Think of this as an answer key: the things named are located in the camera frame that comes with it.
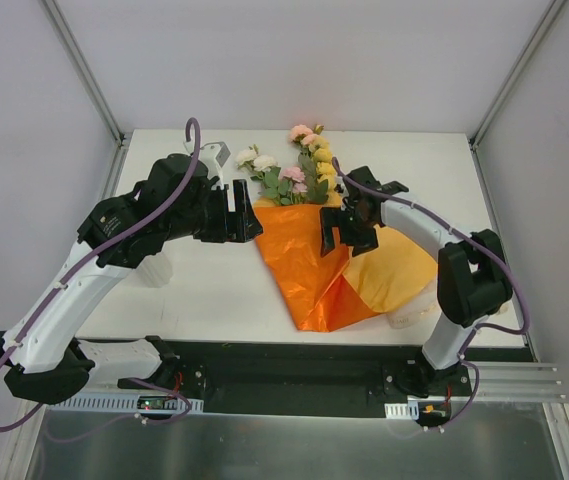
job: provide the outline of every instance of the white wall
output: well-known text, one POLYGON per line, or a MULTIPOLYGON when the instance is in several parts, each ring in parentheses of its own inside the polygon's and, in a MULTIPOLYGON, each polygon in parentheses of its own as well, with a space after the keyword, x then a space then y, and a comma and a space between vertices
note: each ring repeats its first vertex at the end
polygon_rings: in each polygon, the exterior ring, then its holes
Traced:
POLYGON ((569 4, 488 137, 480 161, 542 360, 569 388, 569 4))
MULTIPOLYGON (((59 268, 113 152, 38 2, 0 1, 0 329, 59 268)), ((17 402, 0 384, 5 423, 17 402)))
POLYGON ((473 133, 549 0, 60 0, 126 131, 473 133))

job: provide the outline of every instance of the artificial flower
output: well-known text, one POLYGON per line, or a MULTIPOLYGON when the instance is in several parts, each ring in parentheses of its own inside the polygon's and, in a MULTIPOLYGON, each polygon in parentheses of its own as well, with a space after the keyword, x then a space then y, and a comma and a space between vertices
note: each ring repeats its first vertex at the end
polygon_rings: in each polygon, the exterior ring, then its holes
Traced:
POLYGON ((293 193, 306 193, 308 192, 308 187, 304 183, 295 183, 292 191, 293 193))
POLYGON ((315 141, 316 138, 317 134, 311 133, 310 135, 305 136, 300 143, 305 147, 308 147, 315 141))
POLYGON ((337 175, 337 170, 331 163, 318 162, 317 163, 318 175, 337 175))
POLYGON ((337 181, 335 180, 335 175, 322 175, 318 182, 323 182, 324 180, 328 180, 328 191, 335 190, 337 186, 337 181))
POLYGON ((311 142, 308 148, 311 150, 311 152, 314 152, 320 148, 328 148, 328 140, 326 140, 321 135, 316 135, 315 138, 313 138, 313 142, 311 142))
POLYGON ((300 167, 288 167, 280 172, 280 179, 290 178, 294 182, 302 183, 306 176, 300 167))
POLYGON ((328 148, 319 148, 313 154, 313 160, 316 162, 331 163, 333 161, 333 152, 328 148))
POLYGON ((240 153, 237 154, 235 157, 235 162, 237 163, 238 168, 244 165, 246 162, 252 162, 257 158, 257 153, 255 150, 247 148, 246 150, 242 150, 240 153))
POLYGON ((288 139, 290 142, 297 142, 301 138, 311 135, 313 130, 308 128, 306 125, 295 125, 291 128, 291 132, 288 134, 288 139))
POLYGON ((270 155, 260 155, 253 160, 253 168, 258 172, 268 172, 271 167, 277 166, 277 160, 270 155))

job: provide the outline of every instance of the tabletop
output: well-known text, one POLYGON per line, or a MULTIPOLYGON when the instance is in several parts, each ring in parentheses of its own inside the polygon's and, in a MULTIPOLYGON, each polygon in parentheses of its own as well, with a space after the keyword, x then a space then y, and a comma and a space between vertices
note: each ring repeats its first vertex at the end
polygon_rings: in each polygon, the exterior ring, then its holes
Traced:
MULTIPOLYGON (((283 130, 203 130, 202 143, 224 141, 231 158, 224 181, 246 178, 251 200, 259 186, 238 171, 234 156, 257 144, 280 165, 293 165, 296 149, 283 130)), ((331 132, 323 133, 344 171, 368 165, 378 180, 398 180, 458 228, 490 228, 475 164, 463 134, 331 132)), ((148 177, 153 162, 185 152, 181 130, 135 130, 121 170, 117 194, 148 177)), ((437 313, 413 326, 390 327, 385 316, 331 332, 295 328, 270 271, 254 242, 204 244, 192 238, 168 242, 163 252, 173 277, 161 288, 144 287, 135 274, 117 285, 78 332, 83 338, 134 339, 159 335, 167 340, 278 342, 355 345, 421 345, 430 336, 437 313)), ((512 303, 492 321, 511 328, 519 323, 512 303)), ((473 346, 521 347, 523 338, 484 329, 473 346)))

